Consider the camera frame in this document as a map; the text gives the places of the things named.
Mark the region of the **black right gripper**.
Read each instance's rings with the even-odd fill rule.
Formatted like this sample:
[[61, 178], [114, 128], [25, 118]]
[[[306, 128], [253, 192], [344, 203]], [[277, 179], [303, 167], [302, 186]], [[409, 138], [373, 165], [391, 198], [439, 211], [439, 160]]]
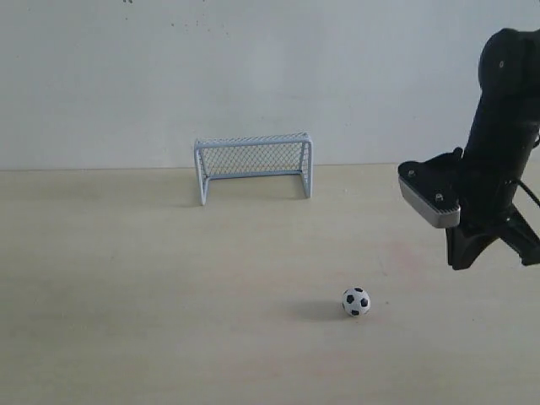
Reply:
[[513, 203], [531, 150], [480, 154], [467, 150], [458, 162], [454, 185], [461, 217], [446, 231], [447, 261], [454, 270], [470, 268], [483, 251], [502, 240], [524, 266], [539, 263], [539, 236]]

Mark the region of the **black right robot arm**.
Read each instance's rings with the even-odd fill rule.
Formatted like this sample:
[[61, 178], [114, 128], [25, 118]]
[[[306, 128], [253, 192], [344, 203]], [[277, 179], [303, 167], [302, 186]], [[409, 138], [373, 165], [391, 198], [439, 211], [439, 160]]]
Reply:
[[481, 95], [456, 168], [461, 222], [447, 230], [447, 261], [472, 266], [496, 240], [524, 266], [539, 263], [539, 238], [513, 200], [539, 145], [539, 32], [504, 28], [486, 42], [478, 64]]

